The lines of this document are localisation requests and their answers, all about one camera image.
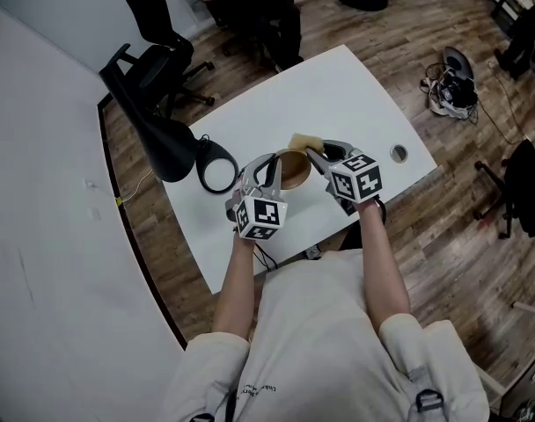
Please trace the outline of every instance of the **black baseboard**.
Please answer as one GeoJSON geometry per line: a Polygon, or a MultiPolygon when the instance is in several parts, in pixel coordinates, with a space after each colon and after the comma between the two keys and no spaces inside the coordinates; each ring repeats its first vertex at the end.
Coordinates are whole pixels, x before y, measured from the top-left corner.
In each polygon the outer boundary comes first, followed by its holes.
{"type": "MultiPolygon", "coordinates": [[[[115,177],[113,164],[111,163],[111,154],[109,153],[109,148],[107,146],[107,131],[106,131],[106,126],[105,126],[105,122],[103,119],[103,110],[109,104],[109,102],[111,102],[112,99],[113,98],[111,97],[111,94],[107,94],[98,103],[98,117],[99,117],[99,128],[101,130],[101,141],[103,143],[103,151],[106,157],[107,170],[109,171],[109,180],[111,181],[113,194],[115,198],[117,198],[117,197],[120,197],[121,194],[119,193],[119,185],[117,183],[117,178],[115,177]]],[[[117,207],[117,209],[119,210],[119,214],[121,215],[121,220],[123,222],[123,227],[125,228],[125,233],[127,234],[127,238],[130,243],[130,246],[133,249],[133,252],[135,253],[136,262],[138,262],[138,266],[140,267],[141,272],[143,273],[143,277],[146,280],[146,284],[148,285],[150,292],[152,293],[152,296],[154,297],[154,300],[156,301],[156,304],[160,308],[160,311],[162,312],[162,316],[164,316],[165,321],[168,323],[168,326],[172,330],[173,335],[176,337],[176,339],[180,343],[181,348],[185,350],[187,347],[187,341],[181,334],[181,331],[178,328],[178,325],[176,325],[176,323],[174,322],[172,315],[170,314],[170,311],[168,311],[168,308],[165,306],[164,300],[162,300],[162,296],[160,295],[160,293],[158,292],[158,289],[156,288],[156,284],[154,283],[154,280],[150,276],[150,271],[148,270],[148,266],[144,262],[143,254],[138,248],[135,235],[133,234],[133,229],[131,228],[130,222],[128,221],[125,207],[123,205],[120,205],[117,207]]]]}

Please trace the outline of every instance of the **person wearing white t-shirt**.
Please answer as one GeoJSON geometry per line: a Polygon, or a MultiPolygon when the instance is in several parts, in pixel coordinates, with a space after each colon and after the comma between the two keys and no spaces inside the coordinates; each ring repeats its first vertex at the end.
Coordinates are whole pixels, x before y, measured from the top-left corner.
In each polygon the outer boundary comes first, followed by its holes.
{"type": "Polygon", "coordinates": [[[363,250],[269,273],[251,344],[254,242],[234,236],[212,332],[188,343],[160,420],[488,420],[452,324],[411,316],[377,204],[356,209],[363,250]]]}

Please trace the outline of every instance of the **white cube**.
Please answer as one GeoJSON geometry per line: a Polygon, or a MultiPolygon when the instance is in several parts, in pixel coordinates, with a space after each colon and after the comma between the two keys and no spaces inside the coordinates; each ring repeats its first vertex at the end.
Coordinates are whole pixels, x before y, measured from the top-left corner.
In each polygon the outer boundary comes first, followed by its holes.
{"type": "Polygon", "coordinates": [[[240,237],[266,241],[283,226],[287,203],[246,195],[236,210],[240,237]]]}
{"type": "Polygon", "coordinates": [[[375,197],[383,188],[377,162],[364,154],[334,164],[330,174],[335,194],[355,203],[375,197]]]}

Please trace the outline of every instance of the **person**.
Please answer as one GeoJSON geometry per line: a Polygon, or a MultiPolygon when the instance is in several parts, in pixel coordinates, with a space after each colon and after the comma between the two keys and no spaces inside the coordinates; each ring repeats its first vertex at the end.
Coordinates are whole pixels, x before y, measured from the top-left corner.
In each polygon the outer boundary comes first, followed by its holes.
{"type": "Polygon", "coordinates": [[[226,25],[254,34],[279,69],[301,62],[301,17],[293,0],[203,0],[226,25]],[[271,25],[279,20],[279,30],[271,25]]]}
{"type": "Polygon", "coordinates": [[[532,1],[533,6],[524,11],[512,26],[513,39],[506,51],[495,50],[500,68],[508,71],[514,80],[530,68],[530,57],[535,47],[535,0],[532,1]]]}
{"type": "Polygon", "coordinates": [[[267,274],[251,345],[254,242],[234,236],[212,332],[188,343],[160,420],[488,420],[452,324],[422,329],[411,316],[376,202],[356,209],[350,233],[363,250],[267,274]],[[425,389],[441,394],[428,403],[443,405],[420,419],[425,389]]]}

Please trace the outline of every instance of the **brown bowl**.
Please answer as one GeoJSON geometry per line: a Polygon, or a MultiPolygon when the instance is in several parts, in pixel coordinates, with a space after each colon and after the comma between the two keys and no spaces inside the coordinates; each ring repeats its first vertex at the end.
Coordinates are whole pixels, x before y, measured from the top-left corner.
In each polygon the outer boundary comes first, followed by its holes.
{"type": "Polygon", "coordinates": [[[282,160],[282,189],[289,190],[302,185],[311,173],[311,162],[307,155],[293,149],[276,153],[282,160]]]}

